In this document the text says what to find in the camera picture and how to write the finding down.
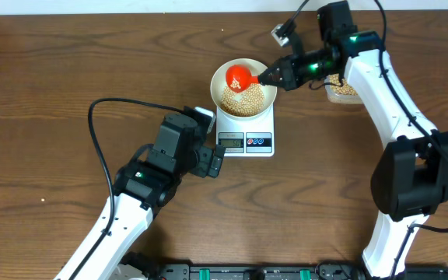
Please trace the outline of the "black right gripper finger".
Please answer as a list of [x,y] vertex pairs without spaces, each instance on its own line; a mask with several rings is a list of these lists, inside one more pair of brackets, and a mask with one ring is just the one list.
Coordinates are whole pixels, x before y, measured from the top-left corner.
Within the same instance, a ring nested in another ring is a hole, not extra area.
[[282,80],[280,65],[272,65],[265,69],[258,77],[259,80]]
[[285,88],[285,83],[280,75],[259,75],[257,79],[263,86],[274,86],[279,89]]

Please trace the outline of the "red plastic measuring scoop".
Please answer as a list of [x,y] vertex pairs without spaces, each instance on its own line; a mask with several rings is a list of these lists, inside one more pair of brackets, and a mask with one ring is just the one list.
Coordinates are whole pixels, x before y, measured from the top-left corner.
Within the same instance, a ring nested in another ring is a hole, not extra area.
[[241,93],[252,84],[258,84],[257,76],[243,65],[232,65],[226,71],[226,84],[235,93]]

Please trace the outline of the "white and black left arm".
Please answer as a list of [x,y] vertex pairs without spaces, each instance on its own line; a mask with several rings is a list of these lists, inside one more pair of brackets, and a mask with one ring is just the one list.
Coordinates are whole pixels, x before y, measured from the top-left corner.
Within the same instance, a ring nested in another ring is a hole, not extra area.
[[205,146],[215,114],[200,107],[167,114],[156,140],[121,167],[89,234],[58,273],[59,279],[108,279],[121,258],[174,197],[185,174],[217,177],[225,149]]

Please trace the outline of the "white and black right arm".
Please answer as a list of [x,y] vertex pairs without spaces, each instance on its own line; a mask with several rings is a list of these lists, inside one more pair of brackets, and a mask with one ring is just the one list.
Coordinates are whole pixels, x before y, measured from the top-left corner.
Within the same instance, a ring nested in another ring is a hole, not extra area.
[[448,131],[440,131],[417,108],[397,77],[384,34],[361,31],[346,1],[317,12],[323,46],[305,51],[294,19],[277,25],[272,36],[292,53],[262,72],[258,81],[287,91],[337,75],[351,86],[368,111],[383,154],[370,181],[378,216],[362,252],[367,279],[405,277],[405,258],[416,233],[448,201]]

